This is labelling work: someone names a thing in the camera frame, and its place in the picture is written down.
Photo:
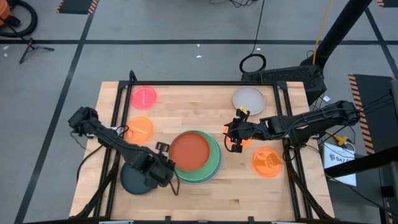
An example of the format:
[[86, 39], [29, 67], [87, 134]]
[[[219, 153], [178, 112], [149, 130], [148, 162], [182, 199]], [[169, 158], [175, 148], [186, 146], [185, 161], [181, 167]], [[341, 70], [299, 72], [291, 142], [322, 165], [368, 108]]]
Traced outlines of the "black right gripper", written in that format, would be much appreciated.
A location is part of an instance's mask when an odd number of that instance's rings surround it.
[[234, 118], [231, 124], [224, 126], [223, 134], [228, 136], [228, 144], [231, 146], [231, 152], [242, 153], [244, 140], [269, 140], [269, 133], [265, 123], [248, 122], [250, 111], [240, 107], [236, 110], [237, 118]]

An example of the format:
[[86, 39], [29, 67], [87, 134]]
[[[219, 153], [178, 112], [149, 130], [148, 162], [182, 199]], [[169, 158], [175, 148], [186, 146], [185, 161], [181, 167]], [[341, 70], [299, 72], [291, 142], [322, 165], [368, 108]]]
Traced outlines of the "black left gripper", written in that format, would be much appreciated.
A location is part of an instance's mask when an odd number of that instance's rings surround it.
[[164, 152], [169, 151], [170, 145], [157, 142], [155, 148], [158, 153], [153, 152], [146, 146], [138, 146], [137, 148], [147, 154], [141, 165], [142, 173], [147, 176], [146, 184], [166, 187], [170, 182], [170, 176], [173, 176], [175, 171], [174, 161], [164, 155]]

